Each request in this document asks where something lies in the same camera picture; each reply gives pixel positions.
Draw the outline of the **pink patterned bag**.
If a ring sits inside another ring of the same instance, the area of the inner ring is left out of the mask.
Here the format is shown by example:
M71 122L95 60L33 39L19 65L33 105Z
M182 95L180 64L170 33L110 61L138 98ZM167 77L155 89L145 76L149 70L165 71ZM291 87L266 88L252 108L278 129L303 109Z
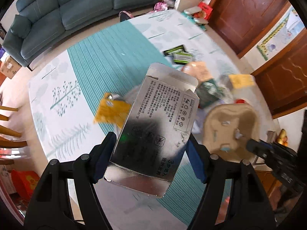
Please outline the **pink patterned bag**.
M168 5L167 5L166 2L161 1L161 2L158 2L154 5L153 10L154 10L154 12L165 11L165 10L168 10Z

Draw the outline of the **cardboard box on floor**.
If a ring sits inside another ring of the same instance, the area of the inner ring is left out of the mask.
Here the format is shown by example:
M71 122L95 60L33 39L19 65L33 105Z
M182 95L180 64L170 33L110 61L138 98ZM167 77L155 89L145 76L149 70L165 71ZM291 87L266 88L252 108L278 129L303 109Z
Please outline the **cardboard box on floor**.
M11 56L7 56L1 64L1 73L7 78L12 79L22 66Z

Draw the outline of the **yellow paper box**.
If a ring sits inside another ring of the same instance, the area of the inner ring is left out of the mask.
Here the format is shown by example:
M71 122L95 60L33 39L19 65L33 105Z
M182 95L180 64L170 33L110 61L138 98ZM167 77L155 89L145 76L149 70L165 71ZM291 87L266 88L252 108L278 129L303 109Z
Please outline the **yellow paper box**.
M229 81L234 89L243 89L255 85L254 77L250 74L231 74Z

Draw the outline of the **brown paper cup carrier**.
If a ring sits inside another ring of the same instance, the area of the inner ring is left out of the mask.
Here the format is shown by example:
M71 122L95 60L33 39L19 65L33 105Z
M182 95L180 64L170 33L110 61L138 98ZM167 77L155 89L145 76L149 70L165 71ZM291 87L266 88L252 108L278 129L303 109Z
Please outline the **brown paper cup carrier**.
M224 160L252 162L255 155L246 149L250 139L259 140L260 122L248 104L223 104L214 107L203 124L203 145Z

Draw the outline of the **wooden chair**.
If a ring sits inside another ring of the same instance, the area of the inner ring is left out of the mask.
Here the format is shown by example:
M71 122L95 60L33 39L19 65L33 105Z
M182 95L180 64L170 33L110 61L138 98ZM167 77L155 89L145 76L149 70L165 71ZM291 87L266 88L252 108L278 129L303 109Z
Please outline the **wooden chair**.
M23 166L29 158L22 107L1 106L1 159Z

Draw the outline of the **silver cardboard box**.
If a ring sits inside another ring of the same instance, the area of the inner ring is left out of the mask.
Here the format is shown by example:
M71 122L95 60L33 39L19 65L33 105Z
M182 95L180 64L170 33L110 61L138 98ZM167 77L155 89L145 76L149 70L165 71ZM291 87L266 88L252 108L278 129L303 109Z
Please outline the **silver cardboard box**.
M161 63L150 65L132 104L105 180L163 197L181 163L196 118L198 80Z

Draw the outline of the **teal stepper machine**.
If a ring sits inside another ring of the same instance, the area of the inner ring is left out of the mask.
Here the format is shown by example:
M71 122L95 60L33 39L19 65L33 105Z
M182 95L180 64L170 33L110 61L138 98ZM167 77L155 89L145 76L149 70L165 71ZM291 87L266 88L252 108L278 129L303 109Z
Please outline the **teal stepper machine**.
M199 7L194 6L183 11L183 15L192 23L199 26L202 30L206 31L205 27L208 24L207 19L205 18L205 12Z

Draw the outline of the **brown wooden door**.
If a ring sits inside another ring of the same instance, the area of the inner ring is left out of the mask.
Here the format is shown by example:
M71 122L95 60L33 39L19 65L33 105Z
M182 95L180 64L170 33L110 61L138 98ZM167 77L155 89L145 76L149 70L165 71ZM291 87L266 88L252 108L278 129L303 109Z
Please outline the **brown wooden door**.
M216 0L209 26L242 58L289 7L288 0Z

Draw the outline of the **tan green milk carton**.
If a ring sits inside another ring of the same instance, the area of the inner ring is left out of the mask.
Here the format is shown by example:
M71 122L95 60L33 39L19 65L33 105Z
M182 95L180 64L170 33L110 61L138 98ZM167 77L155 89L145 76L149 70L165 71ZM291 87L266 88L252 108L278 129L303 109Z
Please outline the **tan green milk carton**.
M184 65L181 71L198 80L195 93L199 97L199 108L206 108L224 96L205 62L190 62Z

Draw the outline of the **teal fabric sofa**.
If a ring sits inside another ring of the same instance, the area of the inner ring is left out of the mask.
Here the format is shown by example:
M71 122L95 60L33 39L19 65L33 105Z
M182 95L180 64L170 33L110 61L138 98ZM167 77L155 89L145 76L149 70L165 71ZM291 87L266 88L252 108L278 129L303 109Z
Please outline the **teal fabric sofa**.
M122 10L154 5L158 0L17 0L14 21L2 47L21 66L72 33Z

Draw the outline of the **black green snack packet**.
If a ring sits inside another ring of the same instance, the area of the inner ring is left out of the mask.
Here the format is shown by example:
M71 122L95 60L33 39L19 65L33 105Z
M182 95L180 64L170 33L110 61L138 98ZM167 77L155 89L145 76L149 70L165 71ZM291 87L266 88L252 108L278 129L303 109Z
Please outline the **black green snack packet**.
M170 49L167 49L163 51L163 55L166 56L172 56L174 53L186 53L186 49L184 45L179 45Z

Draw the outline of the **red gift bag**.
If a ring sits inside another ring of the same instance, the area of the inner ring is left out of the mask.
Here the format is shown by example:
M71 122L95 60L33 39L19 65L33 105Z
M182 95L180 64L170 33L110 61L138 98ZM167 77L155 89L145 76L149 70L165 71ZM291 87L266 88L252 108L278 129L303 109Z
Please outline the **red gift bag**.
M212 7L210 7L208 4L204 2L200 2L198 4L198 7L201 8L201 11L198 13L198 17L202 19L206 19L208 21L213 11Z

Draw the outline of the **yellow snack wrapper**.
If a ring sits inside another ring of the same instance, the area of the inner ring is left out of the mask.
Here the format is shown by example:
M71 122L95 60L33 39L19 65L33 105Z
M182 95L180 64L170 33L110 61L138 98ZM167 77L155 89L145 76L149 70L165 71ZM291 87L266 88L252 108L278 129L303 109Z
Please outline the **yellow snack wrapper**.
M106 92L100 100L94 123L115 124L122 129L131 107L129 103L115 100L113 94Z

